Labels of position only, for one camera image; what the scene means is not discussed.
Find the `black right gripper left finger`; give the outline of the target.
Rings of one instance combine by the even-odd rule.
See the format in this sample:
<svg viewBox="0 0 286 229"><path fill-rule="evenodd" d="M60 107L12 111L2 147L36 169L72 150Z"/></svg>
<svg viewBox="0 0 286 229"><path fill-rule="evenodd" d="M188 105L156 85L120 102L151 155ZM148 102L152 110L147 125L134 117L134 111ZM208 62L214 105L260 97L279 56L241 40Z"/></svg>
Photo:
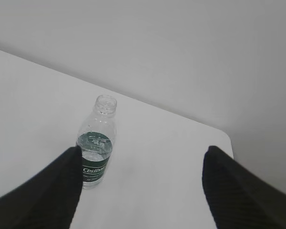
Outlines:
<svg viewBox="0 0 286 229"><path fill-rule="evenodd" d="M0 229L68 229L83 186L82 150L70 147L0 197Z"/></svg>

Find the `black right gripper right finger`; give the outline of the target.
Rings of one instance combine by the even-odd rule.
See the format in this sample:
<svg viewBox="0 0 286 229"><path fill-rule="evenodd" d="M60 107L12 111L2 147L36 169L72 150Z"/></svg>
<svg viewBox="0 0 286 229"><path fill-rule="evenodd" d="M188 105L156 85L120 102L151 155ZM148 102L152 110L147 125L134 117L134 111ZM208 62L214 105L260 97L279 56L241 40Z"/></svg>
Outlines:
<svg viewBox="0 0 286 229"><path fill-rule="evenodd" d="M286 194L217 146L204 155L202 187L218 229L286 229Z"/></svg>

